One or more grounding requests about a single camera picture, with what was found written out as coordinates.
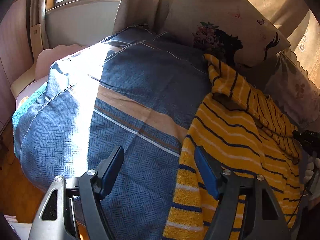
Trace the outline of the white gloved hand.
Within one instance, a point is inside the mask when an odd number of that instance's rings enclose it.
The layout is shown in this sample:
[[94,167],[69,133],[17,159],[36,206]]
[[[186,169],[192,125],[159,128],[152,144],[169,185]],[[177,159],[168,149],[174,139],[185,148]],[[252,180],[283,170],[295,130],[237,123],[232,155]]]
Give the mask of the white gloved hand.
[[319,158],[310,158],[303,178],[309,201],[319,197]]

